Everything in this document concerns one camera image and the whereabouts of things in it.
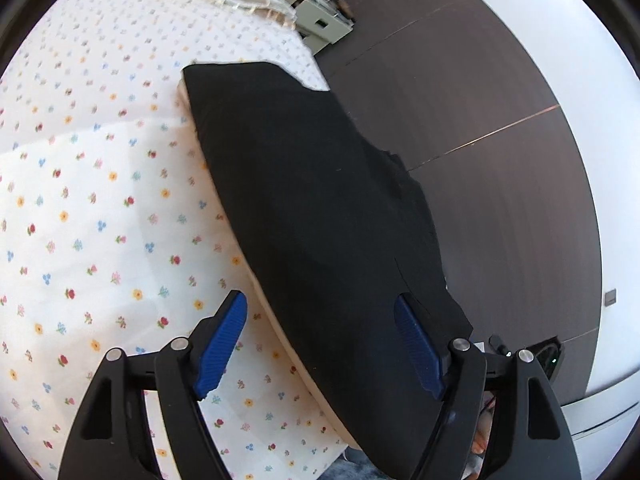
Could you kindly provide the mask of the white floral bed sheet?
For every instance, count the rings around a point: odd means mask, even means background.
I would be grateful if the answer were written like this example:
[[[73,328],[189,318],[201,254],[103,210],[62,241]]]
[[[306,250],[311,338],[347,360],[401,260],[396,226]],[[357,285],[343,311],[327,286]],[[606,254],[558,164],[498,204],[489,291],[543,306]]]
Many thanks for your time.
[[[326,88],[291,14],[231,0],[58,0],[1,79],[1,419],[45,479],[108,349],[151,352],[230,289],[248,320],[202,404],[235,479],[315,479],[344,441],[255,295],[179,91],[265,61]]]

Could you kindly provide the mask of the black garment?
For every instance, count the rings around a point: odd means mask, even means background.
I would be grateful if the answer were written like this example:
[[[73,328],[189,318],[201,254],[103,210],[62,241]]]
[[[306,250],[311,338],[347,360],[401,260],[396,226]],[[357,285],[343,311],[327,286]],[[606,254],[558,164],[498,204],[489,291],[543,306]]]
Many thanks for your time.
[[[194,64],[183,80],[224,213],[296,362],[369,460],[409,478],[437,405],[395,301],[410,294],[440,324],[472,332],[421,185],[332,92],[280,66]]]

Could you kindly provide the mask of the beige bedside cabinet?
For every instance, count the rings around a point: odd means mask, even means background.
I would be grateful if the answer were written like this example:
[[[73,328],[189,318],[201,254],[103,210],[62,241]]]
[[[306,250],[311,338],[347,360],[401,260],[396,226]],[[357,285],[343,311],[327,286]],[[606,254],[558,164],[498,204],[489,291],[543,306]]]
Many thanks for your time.
[[[352,32],[354,23],[328,0],[286,0],[295,13],[295,26],[313,55],[337,44]]]

